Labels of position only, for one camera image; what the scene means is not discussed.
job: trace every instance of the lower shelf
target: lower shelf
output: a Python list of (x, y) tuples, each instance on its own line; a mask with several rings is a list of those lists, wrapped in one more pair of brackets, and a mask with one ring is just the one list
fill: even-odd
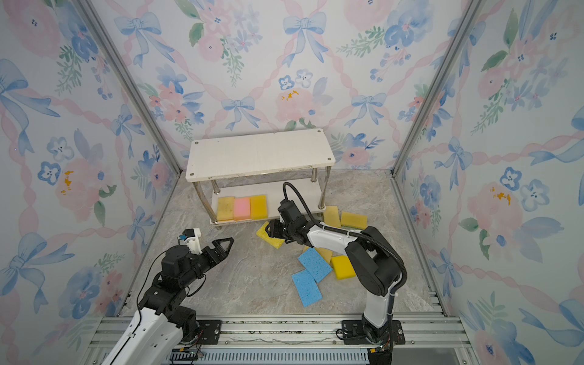
[[(323, 209), (318, 208), (318, 203), (321, 199), (321, 186), (317, 182), (310, 181), (310, 178), (306, 179), (297, 179), (297, 180), (283, 180), (283, 181), (276, 181), (270, 183), (261, 183), (261, 184), (252, 184), (252, 185), (240, 185), (240, 186), (231, 186), (231, 187), (222, 187), (221, 192), (219, 194), (213, 193), (213, 199), (211, 201), (211, 208), (216, 213), (217, 212), (217, 201), (220, 197), (225, 196), (234, 196), (234, 197), (246, 197), (246, 196), (255, 196), (255, 195), (265, 195), (266, 202), (267, 202), (267, 218), (260, 219), (257, 221), (266, 221), (273, 218), (279, 218), (280, 214), (278, 213), (278, 207), (280, 206), (280, 202), (284, 199), (284, 194), (282, 192), (282, 184), (284, 181), (290, 182), (292, 185), (298, 189), (300, 194), (302, 194), (302, 198), (308, 205), (311, 213), (320, 213), (326, 209), (326, 206)], [(302, 203), (300, 203), (300, 199), (296, 196), (292, 189), (287, 189), (288, 198), (290, 200), (294, 200), (298, 209), (303, 214), (306, 214)], [(225, 225), (225, 224), (234, 224), (234, 223), (243, 223), (243, 222), (251, 222), (253, 220), (242, 220), (242, 221), (219, 221), (217, 223), (211, 222), (212, 225)]]

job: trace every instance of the blue bow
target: blue bow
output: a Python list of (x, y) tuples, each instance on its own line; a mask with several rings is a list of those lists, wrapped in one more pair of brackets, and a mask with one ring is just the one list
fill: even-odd
[(39, 308), (42, 304), (48, 304), (41, 289), (44, 283), (44, 274), (39, 269), (29, 267), (23, 268), (23, 266), (25, 264), (46, 265), (48, 263), (61, 262), (75, 256), (73, 253), (64, 253), (67, 249), (67, 244), (64, 244), (60, 249), (55, 250), (46, 256), (33, 259), (33, 257), (41, 252), (46, 246), (47, 241), (39, 234), (34, 232), (25, 234), (20, 239), (20, 243), (18, 243), (18, 255), (12, 258), (6, 269), (0, 270), (0, 288), (2, 288), (0, 295), (2, 296), (5, 296), (14, 289), (16, 281), (18, 280), (18, 274), (39, 288), (33, 301), (35, 313), (39, 312)]
[(164, 44), (155, 40), (150, 34), (146, 33), (150, 32), (153, 34), (162, 34), (162, 31), (160, 30), (160, 23), (158, 22), (156, 15), (152, 14), (151, 12), (146, 12), (144, 15), (142, 15), (142, 19), (130, 19), (126, 18), (125, 16), (119, 16), (118, 18), (114, 19), (114, 22), (116, 23), (116, 26), (120, 32), (125, 36), (129, 36), (130, 34), (136, 32), (136, 38), (138, 39), (141, 53), (134, 57), (134, 65), (139, 65), (140, 68), (142, 67), (142, 57), (148, 53), (148, 42), (146, 42), (146, 39), (148, 39), (154, 48), (156, 48), (164, 57), (168, 58), (172, 62), (175, 62), (175, 60), (173, 60), (169, 54), (169, 52), (173, 52), (175, 49), (165, 46)]
[(130, 119), (132, 119), (132, 113), (130, 113), (130, 109), (126, 104), (121, 105), (120, 115), (112, 121), (112, 125), (110, 129), (115, 135), (120, 135), (121, 131), (124, 131), (124, 134), (128, 138), (128, 158), (134, 157), (134, 151), (132, 151), (132, 134), (130, 130), (138, 134), (144, 134), (144, 132), (140, 129), (142, 123), (138, 124), (131, 124), (127, 123)]
[[(577, 130), (584, 130), (584, 106), (580, 108), (572, 118), (572, 127)], [(584, 139), (576, 142), (575, 145), (571, 146), (559, 155), (555, 155), (548, 151), (536, 151), (529, 154), (533, 157), (531, 165), (539, 164), (540, 162), (549, 161), (551, 159), (557, 159), (558, 161), (568, 163), (578, 161), (584, 157)], [(580, 189), (578, 191), (578, 205), (584, 204), (584, 175), (580, 179)]]
[(134, 237), (136, 237), (136, 233), (139, 234), (140, 237), (142, 237), (141, 244), (142, 252), (146, 248), (146, 244), (144, 243), (144, 237), (146, 236), (146, 233), (144, 232), (144, 229), (142, 227), (148, 227), (150, 225), (155, 224), (155, 221), (152, 220), (152, 215), (150, 215), (148, 218), (146, 218), (145, 221), (142, 222), (142, 219), (144, 219), (145, 216), (146, 213), (144, 213), (144, 209), (138, 206), (138, 208), (136, 208), (136, 218), (134, 219), (132, 226), (130, 227), (128, 233), (126, 234), (126, 237), (131, 241), (133, 241)]
[(436, 264), (432, 260), (429, 260), (430, 266), (438, 270), (440, 274), (443, 274), (446, 272), (446, 270), (448, 270), (448, 273), (444, 276), (444, 284), (442, 285), (442, 295), (449, 296), (452, 298), (452, 295), (450, 294), (450, 281), (452, 281), (452, 286), (457, 288), (463, 284), (463, 278), (462, 276), (460, 276), (458, 271), (454, 270), (454, 265), (452, 265), (452, 263), (450, 262), (450, 255), (448, 254), (448, 251), (446, 251), (446, 248), (440, 250), (440, 257), (442, 258), (444, 264), (436, 266)]
[(247, 110), (255, 109), (255, 101), (253, 101), (253, 98), (251, 96), (246, 96), (245, 98), (243, 98), (241, 100), (225, 99), (221, 102), (221, 106), (225, 110), (232, 110), (233, 109), (233, 111), (235, 113), (235, 120), (232, 123), (227, 124), (225, 129), (229, 129), (230, 131), (232, 131), (233, 127), (235, 126), (235, 123), (237, 123), (241, 120), (241, 113), (244, 114), (246, 119), (249, 120), (249, 122), (251, 124), (253, 124), (254, 127), (259, 128), (259, 126), (256, 122), (259, 121), (260, 118), (254, 117), (253, 115), (249, 114), (245, 110), (245, 109), (247, 109)]
[(354, 107), (361, 106), (361, 110), (359, 110), (359, 115), (355, 119), (349, 120), (347, 123), (345, 123), (345, 125), (350, 127), (357, 119), (363, 118), (365, 114), (367, 114), (367, 104), (369, 104), (369, 115), (371, 116), (371, 119), (373, 119), (375, 124), (379, 125), (379, 121), (377, 119), (382, 118), (383, 115), (377, 113), (375, 109), (373, 109), (373, 106), (383, 106), (386, 96), (387, 95), (382, 92), (375, 96), (355, 96), (353, 99), (351, 99), (351, 105)]
[[(298, 43), (296, 44), (296, 52), (286, 56), (284, 61), (282, 61), (282, 64), (288, 65), (288, 67), (290, 67), (294, 56), (304, 51), (306, 39), (304, 38), (303, 29), (314, 32), (316, 34), (322, 34), (325, 31), (325, 27), (326, 15), (322, 12), (316, 13), (311, 18), (300, 19), (297, 16), (287, 16), (284, 18), (284, 32), (286, 32), (286, 34), (294, 34), (296, 32), (299, 33)], [(310, 48), (312, 48), (314, 55), (320, 60), (320, 62), (324, 63), (324, 60), (322, 59), (322, 53), (328, 51), (328, 48), (318, 43), (309, 32), (306, 32), (306, 38), (308, 38), (308, 44), (310, 44)]]
[(37, 99), (29, 98), (28, 96), (22, 96), (11, 90), (26, 89), (29, 87), (28, 81), (25, 79), (24, 75), (20, 72), (18, 67), (11, 61), (3, 58), (0, 60), (0, 102), (4, 105), (6, 110), (16, 121), (20, 124), (22, 132), (18, 136), (18, 152), (21, 156), (25, 155), (25, 150), (29, 150), (34, 153), (33, 147), (30, 144), (29, 136), (26, 134), (26, 128), (29, 126), (29, 118), (20, 105), (8, 99), (3, 93), (7, 93), (16, 101), (26, 105), (27, 107), (36, 110), (39, 113), (50, 115), (53, 117), (60, 117), (59, 114), (55, 113), (48, 108), (51, 105), (51, 98)]
[(437, 169), (440, 166), (444, 166), (445, 168), (449, 168), (452, 164), (452, 173), (450, 174), (450, 190), (452, 190), (452, 184), (456, 184), (458, 186), (458, 163), (460, 162), (460, 168), (462, 170), (466, 170), (472, 164), (472, 154), (470, 152), (466, 152), (460, 147), (460, 142), (458, 138), (452, 137), (450, 142), (448, 143), (448, 149), (453, 152), (450, 155), (448, 161), (442, 163), (440, 161), (434, 161), (436, 165), (434, 168)]

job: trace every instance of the mounting plate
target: mounting plate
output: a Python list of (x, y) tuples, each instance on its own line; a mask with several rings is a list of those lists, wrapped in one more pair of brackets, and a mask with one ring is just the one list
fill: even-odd
[[(365, 338), (363, 323), (361, 321), (341, 321), (340, 325), (344, 333), (349, 333), (350, 337), (358, 337), (357, 339), (348, 338), (343, 340), (346, 345), (371, 345), (371, 343)], [(395, 320), (391, 321), (391, 330), (395, 344), (405, 344), (404, 331), (402, 330), (401, 322)]]

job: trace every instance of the floral wallpaper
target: floral wallpaper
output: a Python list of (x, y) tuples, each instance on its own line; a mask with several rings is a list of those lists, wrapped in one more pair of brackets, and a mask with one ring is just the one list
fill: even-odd
[(0, 363), (78, 363), (176, 174), (72, 3), (0, 3)]
[(93, 5), (180, 165), (192, 140), (318, 127), (337, 168), (388, 169), (467, 0)]
[(584, 364), (583, 17), (486, 0), (400, 176), (483, 365)]

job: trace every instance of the marble floor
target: marble floor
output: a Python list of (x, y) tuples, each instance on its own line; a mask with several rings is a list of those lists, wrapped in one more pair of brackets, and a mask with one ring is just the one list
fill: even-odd
[[(319, 181), (324, 180), (319, 171)], [(310, 170), (283, 172), (264, 176), (250, 176), (219, 180), (220, 186), (271, 182), (285, 179), (309, 178)], [(202, 183), (210, 199), (211, 183)], [(392, 191), (385, 171), (333, 170), (326, 190), (327, 205), (337, 205), (339, 210), (368, 216), (368, 224), (385, 236), (404, 260), (408, 281), (399, 290), (394, 311), (431, 311), (429, 291), (422, 269), (414, 251), (404, 218)], [(182, 305), (194, 308), (202, 315), (222, 314), (347, 314), (363, 312), (366, 290), (356, 277), (337, 280), (334, 273), (318, 283), (323, 299), (303, 307), (291, 275), (303, 270), (297, 257), (303, 247), (293, 242), (275, 249), (255, 235), (260, 222), (240, 223), (213, 227), (199, 201), (192, 184), (184, 176), (171, 197), (170, 203), (146, 258), (131, 289), (132, 297), (123, 308), (122, 315), (133, 315), (135, 295), (140, 290), (152, 260), (166, 248), (176, 245), (176, 237), (186, 228), (199, 227), (203, 233), (201, 245), (217, 238), (233, 237), (235, 243), (229, 257), (207, 272), (204, 287)], [(160, 271), (160, 260), (148, 277)], [(191, 284), (195, 289), (202, 280)]]

